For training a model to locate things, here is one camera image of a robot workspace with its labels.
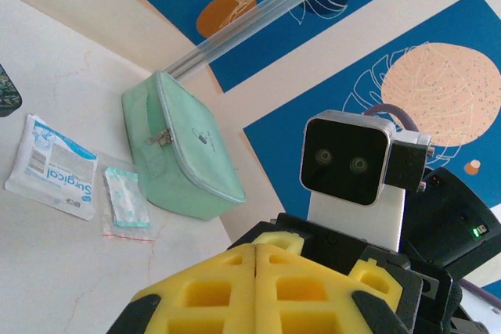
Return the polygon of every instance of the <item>mint green bag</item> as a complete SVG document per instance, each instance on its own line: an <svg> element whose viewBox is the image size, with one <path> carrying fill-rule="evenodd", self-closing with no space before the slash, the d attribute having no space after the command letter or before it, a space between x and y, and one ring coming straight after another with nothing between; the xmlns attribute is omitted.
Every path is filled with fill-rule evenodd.
<svg viewBox="0 0 501 334"><path fill-rule="evenodd" d="M246 196L211 111L165 72L122 96L132 158L146 198L210 220Z"/></svg>

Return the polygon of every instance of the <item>plastic packet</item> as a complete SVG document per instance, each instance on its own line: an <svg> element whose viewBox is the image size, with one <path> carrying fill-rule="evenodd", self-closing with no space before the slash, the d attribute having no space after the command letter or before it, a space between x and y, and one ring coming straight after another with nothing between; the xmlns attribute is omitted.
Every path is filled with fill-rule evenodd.
<svg viewBox="0 0 501 334"><path fill-rule="evenodd" d="M28 115L5 189L89 221L97 166L96 154Z"/></svg>
<svg viewBox="0 0 501 334"><path fill-rule="evenodd" d="M154 241L148 204L134 164L98 153L96 191L102 210L103 235Z"/></svg>

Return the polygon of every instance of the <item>zipper pull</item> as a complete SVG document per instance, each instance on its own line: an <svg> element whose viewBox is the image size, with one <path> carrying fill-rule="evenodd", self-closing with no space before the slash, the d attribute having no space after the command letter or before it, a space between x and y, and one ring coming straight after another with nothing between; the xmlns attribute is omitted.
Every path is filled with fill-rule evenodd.
<svg viewBox="0 0 501 334"><path fill-rule="evenodd" d="M160 146L170 144L172 142L171 132L168 129L165 129L158 135L148 138L148 145L152 145L155 142L158 142Z"/></svg>

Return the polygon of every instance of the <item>yellow foam padding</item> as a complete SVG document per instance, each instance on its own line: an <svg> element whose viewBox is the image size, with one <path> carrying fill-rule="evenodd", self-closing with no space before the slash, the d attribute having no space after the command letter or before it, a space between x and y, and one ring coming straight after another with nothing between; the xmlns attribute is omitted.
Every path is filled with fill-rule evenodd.
<svg viewBox="0 0 501 334"><path fill-rule="evenodd" d="M358 263L357 271L372 273L374 268ZM367 278L349 278L271 245L257 245L256 269L256 334L369 334L351 294L367 291L393 303L389 295L365 284ZM377 277L391 291L399 286L388 274Z"/></svg>
<svg viewBox="0 0 501 334"><path fill-rule="evenodd" d="M254 334L254 270L244 244L137 293L161 297L145 334Z"/></svg>
<svg viewBox="0 0 501 334"><path fill-rule="evenodd" d="M369 334L351 298L362 290L396 311L402 287L376 261L349 276L272 244L245 244L136 294L161 301L146 334Z"/></svg>
<svg viewBox="0 0 501 334"><path fill-rule="evenodd" d="M301 254L305 240L298 234L287 231L263 232L253 242L253 244L272 244L283 250L288 250L294 254Z"/></svg>

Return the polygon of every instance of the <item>metal rod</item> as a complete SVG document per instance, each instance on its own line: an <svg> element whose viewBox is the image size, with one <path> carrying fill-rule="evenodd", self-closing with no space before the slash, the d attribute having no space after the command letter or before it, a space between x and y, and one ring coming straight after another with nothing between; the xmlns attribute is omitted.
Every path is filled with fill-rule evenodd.
<svg viewBox="0 0 501 334"><path fill-rule="evenodd" d="M264 0L165 69L179 80L209 64L305 0Z"/></svg>

